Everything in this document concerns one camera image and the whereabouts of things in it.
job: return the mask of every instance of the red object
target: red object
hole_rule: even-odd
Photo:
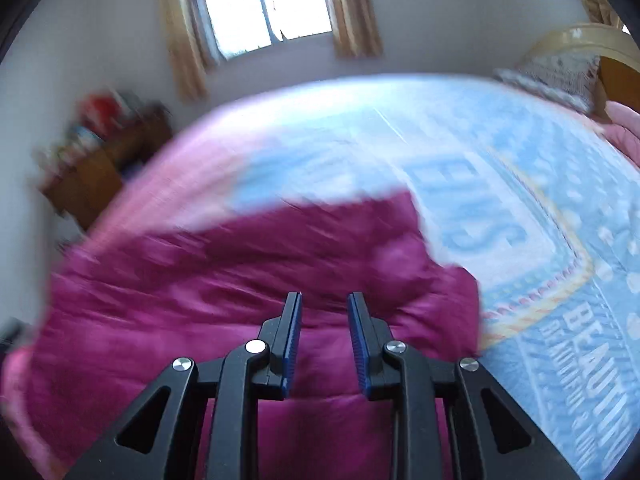
[[[80,121],[105,139],[116,128],[120,105],[111,95],[90,95],[79,104]]]

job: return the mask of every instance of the patterned pillow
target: patterned pillow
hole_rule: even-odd
[[[515,70],[500,68],[495,77],[583,114],[594,109],[600,56],[566,53],[527,59]]]

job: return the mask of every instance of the bedspread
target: bedspread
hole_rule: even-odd
[[[480,284],[482,363],[583,480],[602,480],[640,428],[640,178],[594,129],[461,76],[270,92],[185,131],[85,249],[408,187],[429,254]]]

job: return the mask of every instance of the magenta blanket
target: magenta blanket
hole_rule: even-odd
[[[424,354],[478,344],[478,288],[427,254],[411,197],[290,206],[205,232],[142,236],[99,259],[76,249],[52,282],[52,309],[26,387],[34,428],[69,466],[177,356],[225,355],[303,293],[290,399],[261,402],[263,479],[386,479],[390,407],[358,391],[346,297]]]

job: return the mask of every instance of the pillow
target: pillow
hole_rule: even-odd
[[[501,68],[495,77],[527,92],[583,114],[594,109],[600,56],[568,52],[527,59],[515,70]]]
[[[604,109],[614,123],[624,126],[640,139],[640,114],[638,112],[615,101],[607,101]]]
[[[603,135],[619,152],[640,166],[640,139],[619,124],[605,124]]]

